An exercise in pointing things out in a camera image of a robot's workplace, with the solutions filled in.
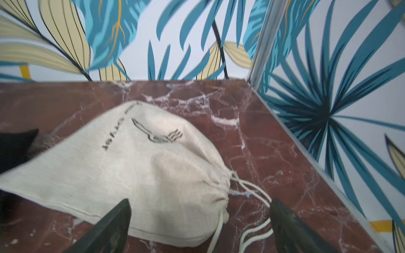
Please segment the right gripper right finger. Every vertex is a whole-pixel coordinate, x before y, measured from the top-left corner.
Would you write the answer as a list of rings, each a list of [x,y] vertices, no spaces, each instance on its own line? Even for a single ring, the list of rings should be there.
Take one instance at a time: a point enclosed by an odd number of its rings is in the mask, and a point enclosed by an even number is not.
[[[279,253],[338,252],[278,199],[272,201],[270,218]]]

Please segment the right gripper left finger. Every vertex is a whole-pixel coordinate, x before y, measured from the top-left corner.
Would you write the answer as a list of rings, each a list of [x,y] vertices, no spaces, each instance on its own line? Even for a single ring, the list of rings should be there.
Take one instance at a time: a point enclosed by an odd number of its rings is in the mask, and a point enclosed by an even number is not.
[[[65,252],[122,253],[127,243],[130,219],[130,202],[123,199]]]

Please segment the beige drawstring dryer bag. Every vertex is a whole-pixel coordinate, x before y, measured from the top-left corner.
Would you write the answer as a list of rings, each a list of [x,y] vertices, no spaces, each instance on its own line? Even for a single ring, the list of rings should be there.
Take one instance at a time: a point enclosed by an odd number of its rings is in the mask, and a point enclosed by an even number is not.
[[[3,173],[1,189],[89,223],[128,199],[129,235],[176,247],[210,240],[212,252],[229,218],[232,181],[271,205],[265,191],[227,168],[189,121],[129,101]]]

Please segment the black drawstring dryer bag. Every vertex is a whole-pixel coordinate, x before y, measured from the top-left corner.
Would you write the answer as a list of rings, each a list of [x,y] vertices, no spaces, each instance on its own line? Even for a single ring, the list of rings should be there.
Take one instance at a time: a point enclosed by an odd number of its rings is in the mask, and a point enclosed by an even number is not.
[[[28,161],[28,150],[38,132],[1,133],[1,174]]]

